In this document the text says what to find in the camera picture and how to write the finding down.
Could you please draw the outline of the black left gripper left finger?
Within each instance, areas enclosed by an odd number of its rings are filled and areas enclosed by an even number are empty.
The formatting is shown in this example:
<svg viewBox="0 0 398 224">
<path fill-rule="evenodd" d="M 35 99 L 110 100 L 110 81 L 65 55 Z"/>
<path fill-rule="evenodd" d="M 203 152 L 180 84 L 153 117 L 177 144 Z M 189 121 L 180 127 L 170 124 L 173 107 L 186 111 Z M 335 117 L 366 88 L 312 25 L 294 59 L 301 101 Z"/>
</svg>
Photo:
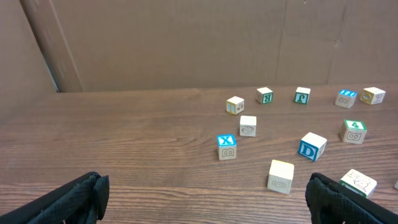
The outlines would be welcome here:
<svg viewBox="0 0 398 224">
<path fill-rule="evenodd" d="M 89 172 L 1 215 L 2 224 L 86 223 L 102 220 L 109 200 L 109 177 Z"/>
</svg>

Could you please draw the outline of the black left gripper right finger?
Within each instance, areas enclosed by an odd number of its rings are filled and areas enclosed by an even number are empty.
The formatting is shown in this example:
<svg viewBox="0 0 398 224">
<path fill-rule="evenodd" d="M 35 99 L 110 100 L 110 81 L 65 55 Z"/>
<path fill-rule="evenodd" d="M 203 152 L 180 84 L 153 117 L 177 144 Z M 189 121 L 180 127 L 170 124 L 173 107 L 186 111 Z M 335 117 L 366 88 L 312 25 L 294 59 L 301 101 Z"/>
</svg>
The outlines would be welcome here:
<svg viewBox="0 0 398 224">
<path fill-rule="evenodd" d="M 313 173 L 305 199 L 312 224 L 397 224 L 397 214 L 321 173 Z"/>
</svg>

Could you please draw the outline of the green-edged picture wooden block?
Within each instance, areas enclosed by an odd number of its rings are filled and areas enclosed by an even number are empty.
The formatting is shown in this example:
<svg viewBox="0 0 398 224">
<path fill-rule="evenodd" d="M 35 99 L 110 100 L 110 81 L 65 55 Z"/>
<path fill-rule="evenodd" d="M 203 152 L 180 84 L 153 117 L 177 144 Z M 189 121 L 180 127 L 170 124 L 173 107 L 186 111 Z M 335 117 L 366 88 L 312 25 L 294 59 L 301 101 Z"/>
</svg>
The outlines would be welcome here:
<svg viewBox="0 0 398 224">
<path fill-rule="evenodd" d="M 365 198 L 369 198 L 377 187 L 376 180 L 354 169 L 340 179 L 340 184 Z"/>
</svg>

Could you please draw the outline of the yellow-top wooden block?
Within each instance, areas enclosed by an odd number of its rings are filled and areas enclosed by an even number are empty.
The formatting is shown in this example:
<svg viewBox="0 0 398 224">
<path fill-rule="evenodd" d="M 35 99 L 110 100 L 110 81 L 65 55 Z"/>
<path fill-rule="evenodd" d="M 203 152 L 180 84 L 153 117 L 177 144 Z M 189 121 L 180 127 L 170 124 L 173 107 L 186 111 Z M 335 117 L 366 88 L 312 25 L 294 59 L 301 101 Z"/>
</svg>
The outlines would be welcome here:
<svg viewBox="0 0 398 224">
<path fill-rule="evenodd" d="M 289 194 L 293 178 L 293 164 L 273 159 L 269 170 L 267 188 L 282 194 Z"/>
</svg>

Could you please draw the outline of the blue D wooden block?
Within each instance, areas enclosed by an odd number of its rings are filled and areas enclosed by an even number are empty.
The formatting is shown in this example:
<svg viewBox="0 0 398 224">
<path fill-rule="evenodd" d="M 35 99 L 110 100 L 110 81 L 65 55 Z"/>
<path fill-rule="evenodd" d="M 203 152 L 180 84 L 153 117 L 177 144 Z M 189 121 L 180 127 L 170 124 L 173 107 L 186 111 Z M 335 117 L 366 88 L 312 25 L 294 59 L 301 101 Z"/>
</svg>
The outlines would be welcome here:
<svg viewBox="0 0 398 224">
<path fill-rule="evenodd" d="M 316 161 L 324 152 L 327 139 L 314 133 L 307 133 L 301 140 L 298 153 Z"/>
</svg>

